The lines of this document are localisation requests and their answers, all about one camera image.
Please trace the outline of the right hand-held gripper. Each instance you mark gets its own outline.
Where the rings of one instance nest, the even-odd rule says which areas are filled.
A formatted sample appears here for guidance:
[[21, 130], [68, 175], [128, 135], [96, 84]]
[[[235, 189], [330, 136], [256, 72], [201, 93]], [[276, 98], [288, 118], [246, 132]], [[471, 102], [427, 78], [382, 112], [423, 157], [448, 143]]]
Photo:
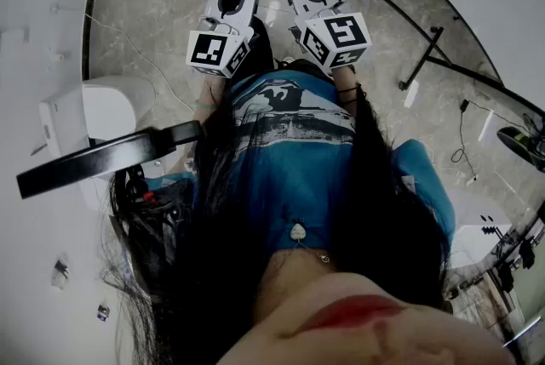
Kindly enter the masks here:
[[295, 39], [323, 71], [355, 64], [371, 46], [364, 17], [345, 0], [288, 0]]

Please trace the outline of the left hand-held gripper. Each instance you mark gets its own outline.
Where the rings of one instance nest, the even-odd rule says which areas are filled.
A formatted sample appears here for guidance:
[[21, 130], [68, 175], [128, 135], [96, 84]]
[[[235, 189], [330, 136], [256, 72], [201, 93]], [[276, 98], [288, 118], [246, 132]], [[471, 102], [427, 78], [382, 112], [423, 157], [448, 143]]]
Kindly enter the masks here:
[[250, 25], [258, 0], [208, 0], [198, 28], [189, 33], [186, 63], [211, 76], [231, 78], [250, 54]]

